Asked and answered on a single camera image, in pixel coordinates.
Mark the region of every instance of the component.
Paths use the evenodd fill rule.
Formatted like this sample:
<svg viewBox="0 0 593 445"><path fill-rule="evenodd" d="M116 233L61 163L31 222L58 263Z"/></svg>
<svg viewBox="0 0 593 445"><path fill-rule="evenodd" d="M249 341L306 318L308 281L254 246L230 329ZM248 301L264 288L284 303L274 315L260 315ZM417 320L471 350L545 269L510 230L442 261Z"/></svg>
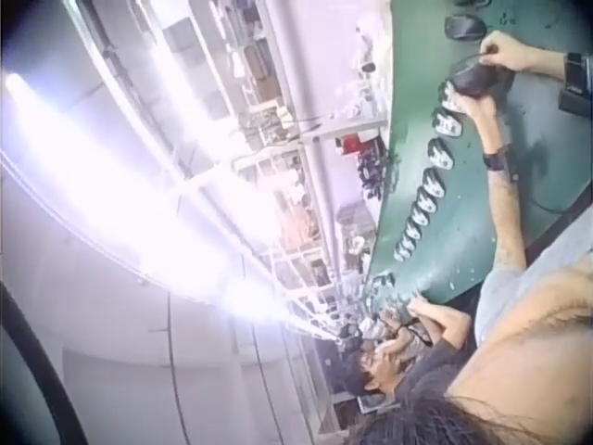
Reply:
<svg viewBox="0 0 593 445"><path fill-rule="evenodd" d="M397 262L404 262L406 259L404 257L401 256L401 254L399 253L399 251L396 249L393 251L393 259Z"/></svg>
<svg viewBox="0 0 593 445"><path fill-rule="evenodd" d="M455 6L473 6L486 7L492 3L492 0L455 0Z"/></svg>
<svg viewBox="0 0 593 445"><path fill-rule="evenodd" d="M416 222L412 220L412 218L408 218L406 221L406 231L405 234L409 236L411 239L419 240L423 237L423 233L420 230L420 227Z"/></svg>
<svg viewBox="0 0 593 445"><path fill-rule="evenodd" d="M401 256L404 260L407 260L411 257L411 252L404 248L401 243L397 243L396 252Z"/></svg>
<svg viewBox="0 0 593 445"><path fill-rule="evenodd" d="M436 201L433 197L431 197L424 187L421 185L418 188L418 195L416 196L416 204L421 210L424 210L428 213L435 213L436 212Z"/></svg>
<svg viewBox="0 0 593 445"><path fill-rule="evenodd" d="M401 237L401 246L404 249L409 250L410 252L413 252L414 250L416 250L416 241L414 241L409 236L407 236L406 234L404 234Z"/></svg>
<svg viewBox="0 0 593 445"><path fill-rule="evenodd" d="M433 111L433 128L447 137L460 137L463 133L461 122L442 107Z"/></svg>
<svg viewBox="0 0 593 445"><path fill-rule="evenodd" d="M455 14L445 19L445 35L457 42L479 42L486 37L487 26L471 14Z"/></svg>
<svg viewBox="0 0 593 445"><path fill-rule="evenodd" d="M417 223L418 225L425 227L428 225L430 220L428 219L428 215L425 213L425 210L422 210L417 203L411 207L411 220Z"/></svg>
<svg viewBox="0 0 593 445"><path fill-rule="evenodd" d="M436 169L431 167L424 170L423 174L423 187L424 190L433 197L443 197L445 195L445 186L438 177Z"/></svg>
<svg viewBox="0 0 593 445"><path fill-rule="evenodd" d="M461 107L453 100L452 96L454 92L455 88L453 88L451 82L441 83L438 87L438 102L441 104L441 107L447 111L452 111L453 113L462 113L463 110Z"/></svg>
<svg viewBox="0 0 593 445"><path fill-rule="evenodd" d="M453 168L453 156L441 138L435 137L428 141L426 152L433 165L439 169L451 170Z"/></svg>
<svg viewBox="0 0 593 445"><path fill-rule="evenodd" d="M469 56L451 67L449 80L460 95L479 98L488 94L497 84L503 69L483 65L480 63L480 56Z"/></svg>

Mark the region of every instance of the worker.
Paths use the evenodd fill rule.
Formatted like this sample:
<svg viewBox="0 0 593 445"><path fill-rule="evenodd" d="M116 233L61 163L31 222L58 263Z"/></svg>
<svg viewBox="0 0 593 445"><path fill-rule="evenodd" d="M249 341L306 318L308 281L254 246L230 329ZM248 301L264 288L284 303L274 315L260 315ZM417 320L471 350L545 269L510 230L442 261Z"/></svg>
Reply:
<svg viewBox="0 0 593 445"><path fill-rule="evenodd" d="M459 352L470 332L471 317L431 304L422 296L410 302L408 311L421 321L430 343L423 342L413 328L401 325L393 313L382 312L383 322L397 332L397 336L374 349L362 348L346 357L343 377L348 392L355 396L383 393L395 400L413 388L445 390L463 363ZM441 371L442 365L454 362L459 366ZM435 373L440 378L428 378Z"/></svg>
<svg viewBox="0 0 593 445"><path fill-rule="evenodd" d="M565 93L590 104L590 57L529 47L502 32L488 35L481 52L485 64L556 78ZM489 96L454 99L482 141L497 235L475 319L478 349L444 393L410 395L352 443L578 443L593 421L593 208L527 268L506 156L512 146L498 126L496 104ZM443 341L444 348L457 346L445 335Z"/></svg>

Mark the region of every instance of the shoulder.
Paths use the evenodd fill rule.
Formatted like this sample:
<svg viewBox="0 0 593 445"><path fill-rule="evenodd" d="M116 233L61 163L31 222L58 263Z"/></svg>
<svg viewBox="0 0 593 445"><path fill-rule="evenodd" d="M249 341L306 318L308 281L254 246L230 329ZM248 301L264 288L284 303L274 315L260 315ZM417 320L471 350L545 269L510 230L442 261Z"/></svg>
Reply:
<svg viewBox="0 0 593 445"><path fill-rule="evenodd" d="M441 339L428 349L402 379L396 390L396 398L404 398L421 388L439 389L455 378L464 364L460 350L445 339Z"/></svg>

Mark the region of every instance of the wristwatch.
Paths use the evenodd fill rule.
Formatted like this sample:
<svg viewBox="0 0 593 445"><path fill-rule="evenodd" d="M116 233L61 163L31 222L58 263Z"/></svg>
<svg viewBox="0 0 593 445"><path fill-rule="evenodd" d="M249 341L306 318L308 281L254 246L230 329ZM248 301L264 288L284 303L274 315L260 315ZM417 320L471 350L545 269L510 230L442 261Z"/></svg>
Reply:
<svg viewBox="0 0 593 445"><path fill-rule="evenodd" d="M511 145L507 144L491 155L484 155L484 164L489 172L504 172L511 183L519 180L517 163Z"/></svg>
<svg viewBox="0 0 593 445"><path fill-rule="evenodd" d="M564 75L566 91L573 95L587 96L587 66L583 56L568 53L564 57Z"/></svg>

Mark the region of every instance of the dark hair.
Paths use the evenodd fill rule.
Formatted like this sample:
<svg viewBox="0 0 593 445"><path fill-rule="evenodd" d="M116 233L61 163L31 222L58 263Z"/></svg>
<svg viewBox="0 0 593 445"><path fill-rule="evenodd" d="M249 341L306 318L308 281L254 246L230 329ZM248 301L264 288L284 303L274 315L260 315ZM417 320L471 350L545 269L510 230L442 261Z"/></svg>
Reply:
<svg viewBox="0 0 593 445"><path fill-rule="evenodd" d="M528 431L483 420L443 394L410 397L374 417L350 440L351 445L502 445L542 443Z"/></svg>
<svg viewBox="0 0 593 445"><path fill-rule="evenodd" d="M362 353L361 350L355 350L344 357L342 366L344 389L357 397L380 394L377 390L365 389L365 386L372 380L372 375L363 370L360 365Z"/></svg>
<svg viewBox="0 0 593 445"><path fill-rule="evenodd" d="M342 357L346 358L351 353L360 351L360 348L362 348L362 341L362 337L350 337L344 340Z"/></svg>

